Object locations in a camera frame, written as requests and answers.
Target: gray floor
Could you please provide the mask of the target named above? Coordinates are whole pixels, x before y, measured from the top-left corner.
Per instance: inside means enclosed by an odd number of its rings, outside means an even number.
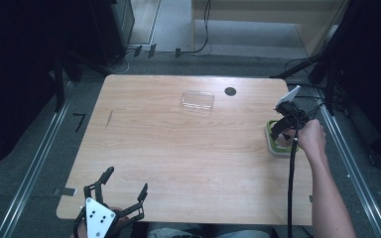
[[[203,20],[195,21],[191,44],[191,1],[163,0],[151,44],[160,52],[199,50],[205,42]],[[302,59],[306,50],[293,24],[208,21],[208,46],[200,55]]]
[[[162,31],[160,30],[161,23],[163,23],[162,16],[158,19],[159,31]],[[175,42],[175,38],[179,37],[180,34],[161,34],[155,31],[153,43],[157,42],[158,51],[169,51],[164,50],[163,45],[166,47],[169,45],[175,46],[175,48],[179,46],[185,49],[187,43],[179,40]],[[291,37],[289,41],[283,43],[282,46],[295,46],[294,43],[295,41],[293,37]],[[112,67],[112,69],[128,74],[267,77],[284,71],[290,59],[303,58],[302,55],[293,55],[293,53],[280,55],[288,49],[283,47],[282,51],[280,51],[279,47],[280,45],[277,45],[275,49],[271,50],[268,54],[265,53],[256,56],[236,56],[233,53],[230,53],[230,56],[225,56],[228,53],[222,50],[221,54],[211,54],[209,56],[182,55],[177,59],[173,54],[160,52],[155,53],[155,55],[149,59],[148,53],[142,52],[135,58],[129,55],[127,61],[120,62]],[[287,68],[294,65],[294,63],[297,63],[297,61],[288,64]],[[8,234],[12,234],[12,237],[68,237],[71,233],[73,221],[61,220],[56,217],[56,209],[60,198],[54,196],[53,192],[55,188],[64,187],[65,185],[104,80],[101,75],[85,66],[82,67],[82,71],[84,78],[82,82],[73,85],[71,98],[69,104],[66,106],[66,113],[56,133],[55,140],[50,145],[43,163],[37,166],[38,174],[36,180],[31,184],[32,190],[30,191],[29,198],[26,203],[20,204],[20,217],[14,218],[13,226],[8,232]],[[305,71],[300,71],[295,76],[289,77],[287,79],[289,88],[292,88],[292,82],[306,83],[306,78],[307,73]],[[314,96],[315,94],[311,87],[304,86],[299,95]],[[311,98],[299,98],[297,100],[300,107],[306,111],[310,111],[317,105],[317,102]],[[54,99],[48,103],[39,117],[25,132],[15,150],[0,162],[0,226],[5,219],[7,211],[11,208],[11,202],[17,194],[20,185],[23,184],[25,174],[28,172],[29,166],[35,158],[46,130],[51,124],[52,118],[58,116],[54,113],[55,105]],[[83,113],[86,115],[84,123],[77,132],[75,132],[75,130],[78,126],[79,118],[73,116],[73,113]],[[317,118],[325,125],[320,113],[317,115]],[[381,210],[381,169],[370,165],[367,148],[358,137],[358,133],[352,121],[338,110],[335,111],[334,118],[338,122],[346,143],[354,155],[355,162],[361,170],[364,180]],[[327,135],[330,135],[327,127],[325,127],[325,130]],[[352,179],[347,176],[348,172],[340,151],[329,136],[327,153],[329,155],[332,174],[346,202],[358,237],[376,237],[368,215],[365,212],[365,207],[353,186]],[[277,226],[276,228],[280,233],[280,237],[286,237],[285,226]],[[306,237],[302,229],[295,227],[294,231],[294,237]],[[124,237],[128,237],[127,233],[127,230],[125,230]]]
[[[154,27],[162,0],[131,0],[135,24],[129,43],[149,45],[154,34]]]

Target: person's forearm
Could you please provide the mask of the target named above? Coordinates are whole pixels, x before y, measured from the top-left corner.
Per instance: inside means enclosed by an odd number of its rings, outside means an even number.
[[[316,238],[356,237],[351,219],[330,174],[327,158],[312,166],[314,182],[313,224]]]

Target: black hole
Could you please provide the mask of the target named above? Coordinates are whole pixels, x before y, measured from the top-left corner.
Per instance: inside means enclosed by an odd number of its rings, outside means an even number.
[[[227,94],[229,96],[234,96],[237,93],[237,91],[236,91],[236,89],[234,89],[234,87],[227,87],[227,88],[225,88],[224,92],[225,92],[225,94]]]

